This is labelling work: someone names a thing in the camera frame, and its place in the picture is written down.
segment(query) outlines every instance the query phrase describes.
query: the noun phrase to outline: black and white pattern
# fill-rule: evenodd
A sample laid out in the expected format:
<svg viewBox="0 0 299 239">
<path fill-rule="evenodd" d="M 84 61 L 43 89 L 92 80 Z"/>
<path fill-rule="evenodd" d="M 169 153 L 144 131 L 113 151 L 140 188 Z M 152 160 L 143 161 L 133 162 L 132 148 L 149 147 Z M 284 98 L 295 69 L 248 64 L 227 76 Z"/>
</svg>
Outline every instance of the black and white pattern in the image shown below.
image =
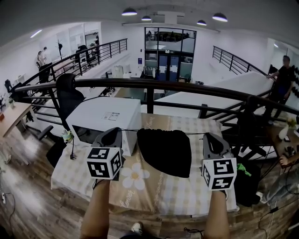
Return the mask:
<svg viewBox="0 0 299 239">
<path fill-rule="evenodd" d="M 87 162 L 90 175 L 92 177 L 110 177 L 107 163 L 105 162 Z"/>
<path fill-rule="evenodd" d="M 210 180 L 211 180 L 211 176 L 210 176 L 208 170 L 206 169 L 206 166 L 205 166 L 205 165 L 204 165 L 204 170 L 203 170 L 202 175 L 203 175 L 203 177 L 204 177 L 204 179 L 205 179 L 205 181 L 206 181 L 206 184 L 209 186 L 209 184 L 210 184 Z"/>
<path fill-rule="evenodd" d="M 212 189 L 228 189 L 234 177 L 215 178 Z"/>
<path fill-rule="evenodd" d="M 233 174 L 233 164 L 230 159 L 227 160 L 214 160 L 214 173 L 215 175 Z"/>
<path fill-rule="evenodd" d="M 121 156 L 118 152 L 110 161 L 111 162 L 111 168 L 113 175 L 116 173 L 116 171 L 121 167 Z"/>
<path fill-rule="evenodd" d="M 92 148 L 88 155 L 88 159 L 107 159 L 108 153 L 108 148 Z"/>
</svg>

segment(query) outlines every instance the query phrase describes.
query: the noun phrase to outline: black shirt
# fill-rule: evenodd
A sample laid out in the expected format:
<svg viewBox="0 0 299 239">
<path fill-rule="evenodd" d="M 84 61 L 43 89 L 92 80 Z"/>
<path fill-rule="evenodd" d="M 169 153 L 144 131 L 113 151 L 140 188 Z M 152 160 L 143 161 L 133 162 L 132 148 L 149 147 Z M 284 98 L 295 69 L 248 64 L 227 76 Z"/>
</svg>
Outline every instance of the black shirt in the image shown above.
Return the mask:
<svg viewBox="0 0 299 239">
<path fill-rule="evenodd" d="M 277 87 L 280 90 L 287 92 L 291 86 L 291 82 L 295 81 L 294 69 L 292 67 L 286 68 L 283 66 L 278 72 Z"/>
</svg>

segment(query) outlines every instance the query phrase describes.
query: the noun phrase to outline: microwave window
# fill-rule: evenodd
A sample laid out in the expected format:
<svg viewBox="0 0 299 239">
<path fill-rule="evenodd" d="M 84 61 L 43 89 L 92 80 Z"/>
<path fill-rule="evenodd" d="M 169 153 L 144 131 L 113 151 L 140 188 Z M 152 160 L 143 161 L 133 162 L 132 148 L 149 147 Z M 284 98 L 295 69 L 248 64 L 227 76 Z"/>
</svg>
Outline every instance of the microwave window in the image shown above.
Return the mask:
<svg viewBox="0 0 299 239">
<path fill-rule="evenodd" d="M 73 128 L 79 138 L 80 141 L 88 143 L 88 144 L 93 144 L 95 139 L 103 133 L 103 131 L 100 130 L 94 130 L 94 129 L 88 129 L 84 127 L 79 127 L 76 125 L 73 125 Z"/>
</svg>

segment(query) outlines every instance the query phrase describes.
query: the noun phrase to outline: ceiling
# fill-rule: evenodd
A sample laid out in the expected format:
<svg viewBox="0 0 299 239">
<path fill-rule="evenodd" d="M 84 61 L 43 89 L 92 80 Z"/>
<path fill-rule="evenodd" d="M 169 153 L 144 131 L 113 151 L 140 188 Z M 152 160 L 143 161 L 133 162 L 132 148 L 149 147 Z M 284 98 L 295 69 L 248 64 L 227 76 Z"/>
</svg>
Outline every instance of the ceiling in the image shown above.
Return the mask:
<svg viewBox="0 0 299 239">
<path fill-rule="evenodd" d="M 126 7 L 138 15 L 122 16 Z M 243 29 L 299 48 L 299 4 L 296 0 L 3 0 L 0 2 L 0 46 L 24 35 L 58 24 L 113 20 L 140 23 L 144 15 L 163 23 L 158 11 L 182 12 L 178 24 L 194 26 L 205 20 L 212 30 Z M 216 12 L 228 22 L 215 21 Z"/>
</svg>

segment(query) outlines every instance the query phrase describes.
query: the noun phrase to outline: tablecloth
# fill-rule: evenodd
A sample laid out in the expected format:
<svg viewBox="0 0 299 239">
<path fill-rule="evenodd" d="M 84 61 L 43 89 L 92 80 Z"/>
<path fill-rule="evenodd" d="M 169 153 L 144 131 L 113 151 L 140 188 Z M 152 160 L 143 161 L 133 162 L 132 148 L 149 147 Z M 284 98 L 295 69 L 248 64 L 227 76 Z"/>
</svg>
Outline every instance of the tablecloth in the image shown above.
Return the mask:
<svg viewBox="0 0 299 239">
<path fill-rule="evenodd" d="M 221 136 L 221 125 L 215 120 L 184 118 L 142 113 L 144 128 L 182 130 L 185 133 L 212 132 Z M 115 211 L 132 209 L 159 214 L 205 215 L 208 213 L 211 192 L 199 167 L 203 159 L 203 143 L 200 135 L 189 135 L 192 164 L 189 178 L 164 174 L 144 161 L 138 145 L 120 170 L 119 181 L 110 184 L 109 203 Z M 72 145 L 68 145 L 59 159 L 51 177 L 51 188 L 68 188 L 87 200 L 92 195 L 94 179 L 86 167 L 86 147 L 75 143 L 75 160 L 70 160 Z M 228 211 L 236 209 L 235 191 L 229 191 Z"/>
</svg>

